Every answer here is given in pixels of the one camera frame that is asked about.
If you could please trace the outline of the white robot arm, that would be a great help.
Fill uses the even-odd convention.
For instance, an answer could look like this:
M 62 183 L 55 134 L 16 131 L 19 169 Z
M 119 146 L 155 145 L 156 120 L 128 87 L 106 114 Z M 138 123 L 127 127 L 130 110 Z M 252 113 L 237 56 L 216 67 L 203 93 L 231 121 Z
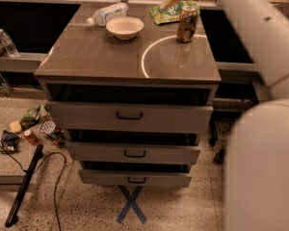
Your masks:
M 227 139 L 224 230 L 289 231 L 289 19 L 268 0 L 217 1 L 271 96 Z

